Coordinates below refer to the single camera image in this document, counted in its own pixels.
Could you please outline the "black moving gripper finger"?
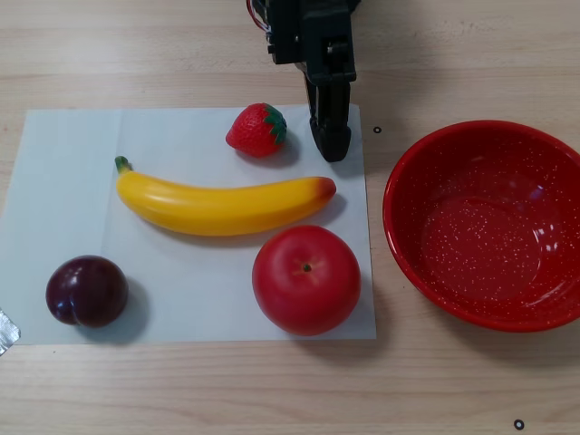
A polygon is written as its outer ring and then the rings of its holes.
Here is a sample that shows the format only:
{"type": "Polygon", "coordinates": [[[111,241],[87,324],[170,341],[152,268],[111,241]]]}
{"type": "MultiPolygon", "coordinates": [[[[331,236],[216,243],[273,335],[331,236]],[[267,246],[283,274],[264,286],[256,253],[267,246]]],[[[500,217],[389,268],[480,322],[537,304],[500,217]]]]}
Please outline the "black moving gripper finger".
{"type": "Polygon", "coordinates": [[[318,124],[324,135],[325,160],[341,161],[352,135],[348,118],[351,83],[356,80],[354,56],[349,64],[303,63],[303,73],[318,87],[318,124]]]}

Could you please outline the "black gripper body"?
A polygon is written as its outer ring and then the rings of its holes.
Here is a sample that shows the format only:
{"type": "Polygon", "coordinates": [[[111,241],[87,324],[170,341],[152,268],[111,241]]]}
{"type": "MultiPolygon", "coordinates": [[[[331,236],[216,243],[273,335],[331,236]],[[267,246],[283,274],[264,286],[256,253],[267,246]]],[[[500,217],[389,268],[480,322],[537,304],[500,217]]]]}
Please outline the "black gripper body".
{"type": "Polygon", "coordinates": [[[268,52],[276,64],[353,62],[357,1],[266,1],[268,52]]]}

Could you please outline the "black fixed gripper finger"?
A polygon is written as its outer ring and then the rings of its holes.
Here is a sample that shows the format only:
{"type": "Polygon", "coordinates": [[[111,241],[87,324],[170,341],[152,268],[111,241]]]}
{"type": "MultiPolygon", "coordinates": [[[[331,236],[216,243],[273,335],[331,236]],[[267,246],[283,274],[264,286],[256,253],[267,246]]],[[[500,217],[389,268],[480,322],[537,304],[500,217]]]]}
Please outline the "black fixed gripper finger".
{"type": "Polygon", "coordinates": [[[323,158],[326,159],[324,135],[322,133],[321,127],[318,124],[318,102],[319,102],[318,87],[314,85],[308,77],[304,78],[304,84],[306,88],[310,111],[311,132],[317,149],[320,151],[323,158]]]}

